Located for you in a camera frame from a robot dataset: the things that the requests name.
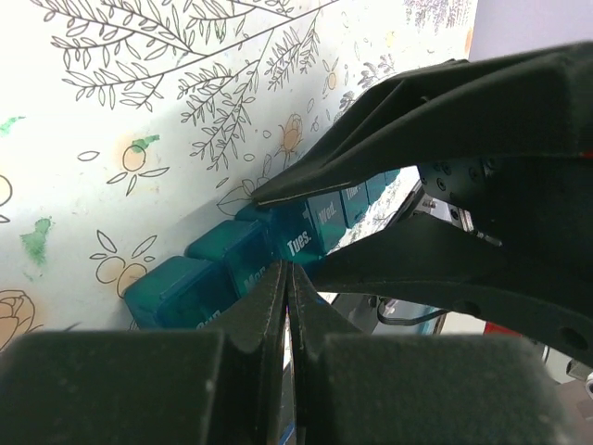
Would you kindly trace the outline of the teal weekly pill organizer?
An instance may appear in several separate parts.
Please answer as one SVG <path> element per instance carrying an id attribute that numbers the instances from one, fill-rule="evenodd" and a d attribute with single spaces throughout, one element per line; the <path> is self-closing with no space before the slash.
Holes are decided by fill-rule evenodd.
<path id="1" fill-rule="evenodd" d="M 290 260 L 312 270 L 397 176 L 397 171 L 379 173 L 355 187 L 268 210 L 238 206 L 233 219 L 124 291 L 135 324 L 201 328 L 246 296 L 273 262 Z"/>

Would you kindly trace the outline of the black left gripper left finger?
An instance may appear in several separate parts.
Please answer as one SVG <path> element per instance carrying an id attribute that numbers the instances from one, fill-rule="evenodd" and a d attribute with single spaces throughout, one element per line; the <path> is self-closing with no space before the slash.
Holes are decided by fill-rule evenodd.
<path id="1" fill-rule="evenodd" d="M 5 444 L 274 444 L 288 266 L 195 330 L 43 332 L 1 359 Z"/>

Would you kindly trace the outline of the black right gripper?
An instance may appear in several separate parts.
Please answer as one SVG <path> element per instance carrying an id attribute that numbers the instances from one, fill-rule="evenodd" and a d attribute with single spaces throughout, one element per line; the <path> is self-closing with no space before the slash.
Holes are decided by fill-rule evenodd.
<path id="1" fill-rule="evenodd" d="M 314 285 L 470 314 L 590 365 L 591 160 L 467 158 L 591 147 L 591 43 L 451 60 L 368 89 L 252 199 L 275 206 L 423 163 L 424 191 L 468 211 L 476 235 L 422 213 L 333 252 Z"/>

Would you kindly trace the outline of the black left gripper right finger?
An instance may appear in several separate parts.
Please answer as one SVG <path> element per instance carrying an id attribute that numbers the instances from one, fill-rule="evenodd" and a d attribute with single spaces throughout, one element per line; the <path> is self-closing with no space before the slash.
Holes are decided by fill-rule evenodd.
<path id="1" fill-rule="evenodd" d="M 301 444 L 567 444 L 571 424 L 516 337 L 362 333 L 287 269 Z"/>

